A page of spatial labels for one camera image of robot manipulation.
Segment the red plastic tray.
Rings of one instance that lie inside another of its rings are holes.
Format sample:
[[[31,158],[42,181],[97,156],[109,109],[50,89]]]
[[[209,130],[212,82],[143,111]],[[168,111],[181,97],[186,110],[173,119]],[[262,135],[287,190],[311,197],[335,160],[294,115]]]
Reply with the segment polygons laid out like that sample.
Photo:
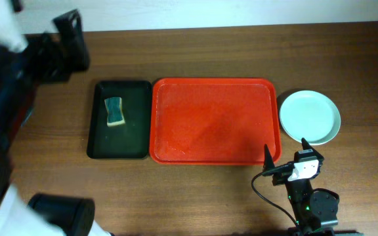
[[[282,154],[276,90],[261,78],[163,78],[153,87],[151,158],[170,165],[262,165]]]

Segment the green and yellow sponge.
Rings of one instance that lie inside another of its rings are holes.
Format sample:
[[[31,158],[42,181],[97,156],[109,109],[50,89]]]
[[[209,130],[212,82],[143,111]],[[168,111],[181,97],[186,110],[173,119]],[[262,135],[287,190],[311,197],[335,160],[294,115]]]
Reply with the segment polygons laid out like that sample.
[[[104,100],[107,112],[106,123],[108,127],[116,127],[125,124],[125,118],[122,109],[122,98],[111,97]]]

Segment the mint green plate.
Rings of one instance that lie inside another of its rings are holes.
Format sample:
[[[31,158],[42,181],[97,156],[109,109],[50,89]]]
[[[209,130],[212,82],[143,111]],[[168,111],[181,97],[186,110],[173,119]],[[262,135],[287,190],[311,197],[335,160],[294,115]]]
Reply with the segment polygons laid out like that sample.
[[[326,95],[313,90],[290,94],[281,104],[280,123],[285,133],[311,146],[330,142],[341,128],[341,114]]]

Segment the black plastic tray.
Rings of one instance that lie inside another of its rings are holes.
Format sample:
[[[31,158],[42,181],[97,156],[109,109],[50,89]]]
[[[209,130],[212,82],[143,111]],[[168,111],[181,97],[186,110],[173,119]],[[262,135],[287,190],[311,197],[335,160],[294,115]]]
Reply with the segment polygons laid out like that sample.
[[[122,99],[124,123],[108,126],[104,101]],[[152,84],[148,81],[100,81],[95,85],[87,156],[92,159],[143,159],[148,154]]]

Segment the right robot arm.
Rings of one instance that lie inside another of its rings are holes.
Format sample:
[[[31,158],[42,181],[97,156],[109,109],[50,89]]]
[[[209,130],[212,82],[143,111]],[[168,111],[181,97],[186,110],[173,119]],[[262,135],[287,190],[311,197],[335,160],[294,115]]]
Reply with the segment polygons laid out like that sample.
[[[303,149],[295,152],[294,159],[276,166],[267,146],[264,147],[264,166],[261,173],[253,177],[251,187],[265,202],[281,210],[294,223],[288,229],[289,235],[360,235],[357,231],[335,231],[338,225],[337,212],[340,196],[334,191],[316,188],[310,183],[320,174],[324,156],[317,152],[304,138]],[[264,197],[255,188],[255,180],[261,176],[271,176],[274,186],[284,185],[287,198],[293,209],[288,213],[281,206]]]

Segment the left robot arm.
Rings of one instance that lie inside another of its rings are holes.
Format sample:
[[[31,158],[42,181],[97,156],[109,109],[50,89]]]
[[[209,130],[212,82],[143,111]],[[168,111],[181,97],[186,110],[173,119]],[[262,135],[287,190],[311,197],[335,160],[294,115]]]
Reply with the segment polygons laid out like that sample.
[[[21,1],[0,1],[0,235],[104,235],[92,199],[38,193],[25,203],[12,183],[9,150],[37,88],[65,83],[90,65],[78,10],[53,20],[54,40],[48,33],[26,37],[14,16],[22,8]]]

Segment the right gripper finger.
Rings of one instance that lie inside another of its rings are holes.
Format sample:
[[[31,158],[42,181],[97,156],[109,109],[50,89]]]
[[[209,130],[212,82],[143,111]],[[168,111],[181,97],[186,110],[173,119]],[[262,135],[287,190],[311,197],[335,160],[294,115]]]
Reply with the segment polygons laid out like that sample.
[[[303,151],[305,150],[313,150],[314,148],[307,142],[307,140],[305,138],[301,138],[301,145],[302,145],[302,148],[303,148]]]
[[[264,165],[263,170],[271,170],[275,168],[274,161],[272,155],[270,154],[270,150],[268,146],[264,145]]]

